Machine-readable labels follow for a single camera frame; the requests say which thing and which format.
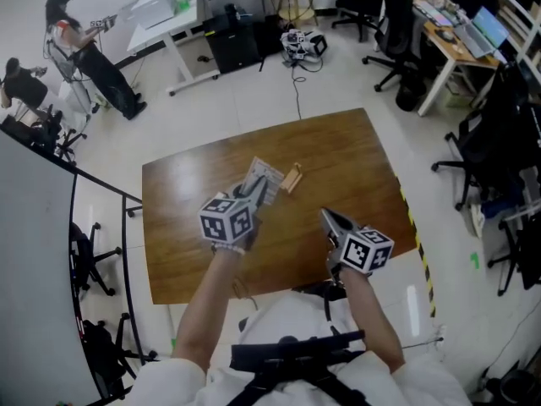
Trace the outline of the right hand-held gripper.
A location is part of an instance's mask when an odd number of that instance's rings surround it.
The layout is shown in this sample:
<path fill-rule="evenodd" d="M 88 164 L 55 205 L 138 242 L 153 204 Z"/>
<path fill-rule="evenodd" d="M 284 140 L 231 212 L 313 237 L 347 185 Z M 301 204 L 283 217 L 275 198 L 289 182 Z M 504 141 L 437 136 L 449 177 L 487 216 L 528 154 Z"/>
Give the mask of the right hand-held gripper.
<path fill-rule="evenodd" d="M 320 209 L 320 223 L 326 237 L 338 245 L 327 257 L 331 278 L 339 283 L 342 268 L 351 268 L 366 277 L 383 268 L 391 258 L 394 241 L 373 228 L 363 228 L 352 218 L 327 208 Z"/>

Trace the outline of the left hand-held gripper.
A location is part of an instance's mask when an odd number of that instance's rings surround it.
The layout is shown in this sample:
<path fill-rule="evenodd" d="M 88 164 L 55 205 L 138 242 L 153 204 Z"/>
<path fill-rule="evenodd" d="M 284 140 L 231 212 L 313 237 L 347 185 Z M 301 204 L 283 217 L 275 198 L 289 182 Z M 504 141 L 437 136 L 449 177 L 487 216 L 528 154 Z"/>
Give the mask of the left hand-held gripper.
<path fill-rule="evenodd" d="M 203 239 L 217 249 L 249 251 L 257 237 L 260 220 L 257 211 L 265 202 L 268 178 L 254 174 L 234 186 L 232 198 L 218 192 L 199 209 L 199 227 Z"/>

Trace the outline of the printed table card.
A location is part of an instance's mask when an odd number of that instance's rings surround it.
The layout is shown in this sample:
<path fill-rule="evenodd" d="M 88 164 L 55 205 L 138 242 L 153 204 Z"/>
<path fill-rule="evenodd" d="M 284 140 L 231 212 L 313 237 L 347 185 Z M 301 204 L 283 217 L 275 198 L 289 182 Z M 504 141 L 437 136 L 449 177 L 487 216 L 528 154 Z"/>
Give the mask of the printed table card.
<path fill-rule="evenodd" d="M 271 206 L 276 199 L 280 184 L 284 179 L 284 174 L 271 167 L 268 163 L 264 162 L 257 156 L 254 157 L 246 176 L 249 174 L 254 174 L 256 180 L 262 175 L 265 175 L 268 178 L 268 190 L 264 203 Z"/>

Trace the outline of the wooden stand with clear sheet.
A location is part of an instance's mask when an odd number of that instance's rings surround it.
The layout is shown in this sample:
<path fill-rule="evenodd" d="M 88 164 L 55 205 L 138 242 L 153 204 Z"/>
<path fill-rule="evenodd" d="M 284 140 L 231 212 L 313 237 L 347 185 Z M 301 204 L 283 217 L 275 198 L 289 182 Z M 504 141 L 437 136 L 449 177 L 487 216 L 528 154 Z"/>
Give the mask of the wooden stand with clear sheet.
<path fill-rule="evenodd" d="M 291 194 L 297 187 L 302 177 L 302 166 L 300 163 L 295 162 L 292 166 L 292 169 L 282 180 L 280 188 L 286 191 L 288 194 Z"/>

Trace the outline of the person's right forearm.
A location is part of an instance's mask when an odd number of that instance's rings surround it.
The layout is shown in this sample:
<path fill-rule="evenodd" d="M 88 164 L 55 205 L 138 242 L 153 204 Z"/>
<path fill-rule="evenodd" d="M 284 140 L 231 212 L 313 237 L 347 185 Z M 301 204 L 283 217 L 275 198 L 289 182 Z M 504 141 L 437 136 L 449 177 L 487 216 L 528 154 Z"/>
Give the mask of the person's right forearm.
<path fill-rule="evenodd" d="M 376 354 L 394 373 L 405 365 L 402 345 L 386 317 L 368 278 L 351 268 L 342 268 L 340 279 L 347 294 L 352 318 L 365 333 L 368 351 Z"/>

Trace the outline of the person's left forearm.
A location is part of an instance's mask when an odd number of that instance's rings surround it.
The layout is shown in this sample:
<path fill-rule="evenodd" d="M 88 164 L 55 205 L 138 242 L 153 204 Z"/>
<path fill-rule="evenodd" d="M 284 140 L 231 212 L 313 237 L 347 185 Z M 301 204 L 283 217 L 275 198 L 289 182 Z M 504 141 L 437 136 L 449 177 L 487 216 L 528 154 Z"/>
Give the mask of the person's left forearm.
<path fill-rule="evenodd" d="M 234 250 L 218 250 L 186 307 L 178 325 L 172 357 L 186 359 L 202 371 L 219 342 L 232 285 L 242 256 Z"/>

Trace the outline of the wooden table with metal legs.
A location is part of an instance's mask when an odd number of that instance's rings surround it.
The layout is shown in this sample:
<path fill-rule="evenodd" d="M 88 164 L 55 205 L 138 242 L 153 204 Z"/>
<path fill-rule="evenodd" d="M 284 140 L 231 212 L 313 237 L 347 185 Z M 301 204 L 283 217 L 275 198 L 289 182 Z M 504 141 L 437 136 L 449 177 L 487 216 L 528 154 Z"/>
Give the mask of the wooden table with metal legs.
<path fill-rule="evenodd" d="M 198 211 L 243 180 L 259 158 L 283 173 L 299 164 L 292 193 L 260 210 L 259 236 L 240 278 L 251 294 L 326 279 L 328 242 L 319 212 L 329 207 L 393 239 L 394 255 L 416 246 L 399 183 L 363 109 L 261 129 L 179 152 L 142 168 L 145 258 L 153 302 L 188 303 L 211 258 Z"/>

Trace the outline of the person's dark trouser leg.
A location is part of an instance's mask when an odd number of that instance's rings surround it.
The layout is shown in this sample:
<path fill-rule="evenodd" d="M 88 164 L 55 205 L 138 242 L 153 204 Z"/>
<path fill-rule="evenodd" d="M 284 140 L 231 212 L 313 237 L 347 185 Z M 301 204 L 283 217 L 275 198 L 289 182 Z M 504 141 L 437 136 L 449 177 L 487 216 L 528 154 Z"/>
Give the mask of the person's dark trouser leg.
<path fill-rule="evenodd" d="M 323 281 L 307 284 L 301 287 L 293 288 L 293 292 L 319 296 L 329 302 L 345 299 L 346 291 L 343 287 L 335 284 L 333 281 Z"/>

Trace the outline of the yellow and black hazard tape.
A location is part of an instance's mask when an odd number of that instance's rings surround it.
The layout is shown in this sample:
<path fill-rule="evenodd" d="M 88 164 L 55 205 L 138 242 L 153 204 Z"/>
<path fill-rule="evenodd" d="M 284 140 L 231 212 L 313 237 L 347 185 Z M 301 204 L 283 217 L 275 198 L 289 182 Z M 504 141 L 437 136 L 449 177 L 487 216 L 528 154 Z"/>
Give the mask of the yellow and black hazard tape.
<path fill-rule="evenodd" d="M 436 316 L 436 306 L 435 306 L 435 301 L 434 301 L 434 284 L 433 284 L 433 281 L 432 281 L 432 278 L 431 278 L 429 264 L 428 264 L 427 259 L 426 259 L 426 254 L 425 254 L 425 251 L 424 251 L 423 244 L 422 244 L 422 242 L 420 240 L 420 237 L 419 237 L 419 234 L 418 234 L 418 228 L 417 228 L 417 225 L 416 225 L 416 223 L 414 221 L 412 210 L 411 210 L 411 208 L 410 208 L 410 206 L 409 206 L 409 204 L 407 202 L 407 198 L 405 196 L 402 184 L 401 184 L 401 182 L 400 182 L 400 180 L 398 179 L 397 176 L 396 176 L 396 181 L 398 182 L 401 197 L 402 197 L 404 205 L 405 205 L 405 207 L 407 209 L 407 216 L 408 216 L 409 222 L 410 222 L 410 224 L 411 224 L 411 226 L 413 228 L 416 249 L 417 249 L 419 257 L 420 257 L 420 259 L 422 261 L 422 264 L 423 264 L 424 279 L 425 279 L 426 286 L 427 286 L 428 301 L 429 301 L 429 317 L 434 319 L 435 316 Z"/>

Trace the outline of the person's white shirt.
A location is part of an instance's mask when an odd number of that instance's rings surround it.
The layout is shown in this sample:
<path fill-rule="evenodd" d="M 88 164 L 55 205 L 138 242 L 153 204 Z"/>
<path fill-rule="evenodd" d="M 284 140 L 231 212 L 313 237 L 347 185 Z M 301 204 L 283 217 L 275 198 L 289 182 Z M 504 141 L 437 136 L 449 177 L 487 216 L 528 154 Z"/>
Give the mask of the person's white shirt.
<path fill-rule="evenodd" d="M 323 300 L 288 292 L 248 318 L 241 344 L 276 343 L 286 336 L 298 340 L 327 337 Z M 374 353 L 331 367 L 347 387 L 363 394 L 369 406 L 470 406 L 457 379 L 429 354 L 419 355 L 391 372 Z M 204 373 L 186 359 L 148 364 L 127 397 L 128 406 L 227 406 L 253 380 L 230 368 Z M 306 381 L 278 385 L 254 406 L 338 406 Z"/>

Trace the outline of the black chest harness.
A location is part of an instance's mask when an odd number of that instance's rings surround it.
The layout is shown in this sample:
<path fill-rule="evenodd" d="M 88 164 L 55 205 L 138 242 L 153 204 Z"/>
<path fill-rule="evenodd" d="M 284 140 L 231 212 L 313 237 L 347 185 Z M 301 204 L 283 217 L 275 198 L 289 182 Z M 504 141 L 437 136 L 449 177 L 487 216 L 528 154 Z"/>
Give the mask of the black chest harness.
<path fill-rule="evenodd" d="M 252 373 L 254 379 L 227 406 L 254 406 L 276 386 L 291 381 L 306 381 L 340 406 L 370 406 L 363 393 L 347 387 L 329 370 L 332 365 L 347 364 L 362 355 L 348 347 L 364 337 L 360 330 L 304 341 L 289 336 L 275 344 L 232 346 L 230 367 Z"/>

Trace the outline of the black cabinet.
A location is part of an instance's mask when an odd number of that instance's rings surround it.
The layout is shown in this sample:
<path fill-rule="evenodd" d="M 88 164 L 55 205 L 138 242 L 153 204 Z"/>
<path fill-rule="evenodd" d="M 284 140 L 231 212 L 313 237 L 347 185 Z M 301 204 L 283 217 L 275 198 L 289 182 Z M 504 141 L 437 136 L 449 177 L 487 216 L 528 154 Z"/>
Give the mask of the black cabinet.
<path fill-rule="evenodd" d="M 229 74 L 261 62 L 251 20 L 240 19 L 231 24 L 223 14 L 206 20 L 203 27 L 221 74 Z"/>

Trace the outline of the black trash bin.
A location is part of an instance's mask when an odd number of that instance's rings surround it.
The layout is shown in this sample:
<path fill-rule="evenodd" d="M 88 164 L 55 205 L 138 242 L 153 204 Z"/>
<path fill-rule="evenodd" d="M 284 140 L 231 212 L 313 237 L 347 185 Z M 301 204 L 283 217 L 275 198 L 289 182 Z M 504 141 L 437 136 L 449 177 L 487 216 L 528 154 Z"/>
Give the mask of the black trash bin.
<path fill-rule="evenodd" d="M 396 93 L 396 105 L 405 112 L 411 112 L 426 94 L 424 79 L 413 75 L 404 75 Z"/>

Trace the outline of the white and black floor device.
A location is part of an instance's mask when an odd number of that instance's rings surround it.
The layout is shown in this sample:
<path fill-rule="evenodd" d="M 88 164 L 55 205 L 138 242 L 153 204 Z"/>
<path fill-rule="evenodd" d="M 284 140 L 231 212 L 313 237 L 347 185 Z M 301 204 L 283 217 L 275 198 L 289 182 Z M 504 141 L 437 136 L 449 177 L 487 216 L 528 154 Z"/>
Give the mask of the white and black floor device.
<path fill-rule="evenodd" d="M 290 29 L 281 35 L 281 44 L 290 62 L 317 63 L 328 48 L 325 36 L 317 30 Z"/>

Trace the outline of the white standing desk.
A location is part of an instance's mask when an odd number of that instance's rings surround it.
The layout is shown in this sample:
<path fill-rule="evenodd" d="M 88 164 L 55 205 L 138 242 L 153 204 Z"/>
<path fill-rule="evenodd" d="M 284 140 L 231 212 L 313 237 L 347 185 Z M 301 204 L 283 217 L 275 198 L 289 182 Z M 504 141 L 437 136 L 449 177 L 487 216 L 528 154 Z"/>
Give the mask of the white standing desk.
<path fill-rule="evenodd" d="M 188 0 L 189 8 L 176 14 L 171 19 L 145 29 L 137 25 L 128 44 L 128 52 L 142 52 L 148 45 L 162 42 L 173 66 L 182 75 L 182 81 L 167 87 L 169 96 L 175 96 L 180 90 L 206 80 L 217 80 L 220 71 L 216 64 L 201 74 L 193 73 L 184 60 L 180 46 L 204 37 L 203 25 L 199 23 L 198 0 Z"/>

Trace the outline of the grey office chair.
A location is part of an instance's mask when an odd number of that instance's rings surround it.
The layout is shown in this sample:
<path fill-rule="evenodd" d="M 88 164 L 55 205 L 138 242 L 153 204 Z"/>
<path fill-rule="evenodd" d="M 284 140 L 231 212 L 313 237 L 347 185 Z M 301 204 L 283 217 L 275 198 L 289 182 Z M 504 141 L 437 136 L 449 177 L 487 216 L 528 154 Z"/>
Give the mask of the grey office chair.
<path fill-rule="evenodd" d="M 412 51 L 415 14 L 413 0 L 384 0 L 385 32 L 378 29 L 375 40 L 381 52 L 387 59 L 367 55 L 362 58 L 364 65 L 377 63 L 391 69 L 390 73 L 374 86 L 376 92 L 381 92 L 383 86 L 395 76 L 420 75 L 420 58 Z"/>

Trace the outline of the white box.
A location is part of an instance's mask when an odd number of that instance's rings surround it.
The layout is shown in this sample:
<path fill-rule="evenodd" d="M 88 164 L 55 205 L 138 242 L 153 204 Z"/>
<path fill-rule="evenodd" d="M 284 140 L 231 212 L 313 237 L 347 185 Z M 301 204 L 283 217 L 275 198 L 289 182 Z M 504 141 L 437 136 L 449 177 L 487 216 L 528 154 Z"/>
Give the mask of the white box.
<path fill-rule="evenodd" d="M 174 17 L 176 0 L 138 0 L 131 9 L 135 22 L 145 30 Z"/>

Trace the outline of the wooden desk with white legs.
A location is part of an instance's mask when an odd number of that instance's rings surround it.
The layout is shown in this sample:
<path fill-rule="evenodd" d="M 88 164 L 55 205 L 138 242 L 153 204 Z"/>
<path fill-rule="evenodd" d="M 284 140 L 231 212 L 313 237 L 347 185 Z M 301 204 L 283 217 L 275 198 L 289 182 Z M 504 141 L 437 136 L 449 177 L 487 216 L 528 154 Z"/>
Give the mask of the wooden desk with white legs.
<path fill-rule="evenodd" d="M 446 33 L 453 35 L 456 40 L 455 44 L 445 41 L 437 34 L 438 30 L 443 30 Z M 424 34 L 427 39 L 436 46 L 439 51 L 445 56 L 445 65 L 440 69 L 439 74 L 435 77 L 433 84 L 428 90 L 427 96 L 419 106 L 418 116 L 424 117 L 430 108 L 435 104 L 440 93 L 445 89 L 446 83 L 454 74 L 461 75 L 465 82 L 469 83 L 464 69 L 466 67 L 489 69 L 495 72 L 500 65 L 500 61 L 488 55 L 482 58 L 475 58 L 467 49 L 464 43 L 453 33 L 449 26 L 439 26 L 428 19 L 424 23 Z"/>

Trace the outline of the whiteboard on black stand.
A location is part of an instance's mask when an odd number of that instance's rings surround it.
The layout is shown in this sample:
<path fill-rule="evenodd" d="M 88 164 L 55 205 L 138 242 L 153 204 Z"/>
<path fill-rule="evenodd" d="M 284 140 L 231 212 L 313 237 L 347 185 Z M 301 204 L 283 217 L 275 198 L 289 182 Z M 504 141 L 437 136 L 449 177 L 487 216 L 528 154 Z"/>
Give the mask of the whiteboard on black stand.
<path fill-rule="evenodd" d="M 0 406 L 109 406 L 74 285 L 82 171 L 0 130 Z"/>

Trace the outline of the open laptop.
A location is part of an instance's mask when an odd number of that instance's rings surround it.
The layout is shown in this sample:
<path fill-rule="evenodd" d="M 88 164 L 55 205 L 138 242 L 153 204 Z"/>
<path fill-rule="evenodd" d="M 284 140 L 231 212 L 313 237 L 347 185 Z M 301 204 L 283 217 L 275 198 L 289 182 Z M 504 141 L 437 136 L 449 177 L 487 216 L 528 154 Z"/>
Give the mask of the open laptop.
<path fill-rule="evenodd" d="M 472 20 L 455 27 L 454 33 L 474 58 L 493 54 L 509 36 L 505 26 L 485 7 Z"/>

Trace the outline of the white shelving unit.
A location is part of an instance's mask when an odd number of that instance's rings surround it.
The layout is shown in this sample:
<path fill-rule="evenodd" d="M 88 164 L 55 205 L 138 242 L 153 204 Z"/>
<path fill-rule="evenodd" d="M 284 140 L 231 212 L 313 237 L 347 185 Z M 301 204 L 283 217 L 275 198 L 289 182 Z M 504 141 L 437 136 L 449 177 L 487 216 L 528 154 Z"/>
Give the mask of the white shelving unit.
<path fill-rule="evenodd" d="M 510 32 L 515 61 L 541 89 L 541 0 L 499 0 L 497 17 Z"/>

